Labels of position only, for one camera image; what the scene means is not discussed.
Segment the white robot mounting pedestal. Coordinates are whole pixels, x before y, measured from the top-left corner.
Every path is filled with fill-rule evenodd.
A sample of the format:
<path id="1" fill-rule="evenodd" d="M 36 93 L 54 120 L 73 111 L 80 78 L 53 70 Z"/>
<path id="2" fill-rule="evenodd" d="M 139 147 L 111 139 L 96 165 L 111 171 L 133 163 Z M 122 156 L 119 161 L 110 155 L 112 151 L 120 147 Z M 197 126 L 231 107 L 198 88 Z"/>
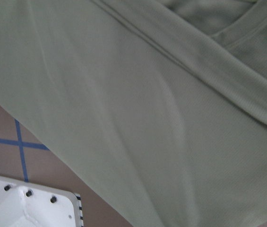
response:
<path id="1" fill-rule="evenodd" d="M 80 195 L 0 176 L 0 227 L 82 227 Z"/>

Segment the sage green long-sleeve shirt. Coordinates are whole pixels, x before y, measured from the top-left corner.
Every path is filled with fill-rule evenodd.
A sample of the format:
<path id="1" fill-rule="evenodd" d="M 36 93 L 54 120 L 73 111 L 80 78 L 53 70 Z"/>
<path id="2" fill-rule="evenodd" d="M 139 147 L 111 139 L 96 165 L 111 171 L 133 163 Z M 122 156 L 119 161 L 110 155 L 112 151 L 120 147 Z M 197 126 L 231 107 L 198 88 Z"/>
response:
<path id="1" fill-rule="evenodd" d="M 0 0 L 0 105 L 135 227 L 267 222 L 267 0 Z"/>

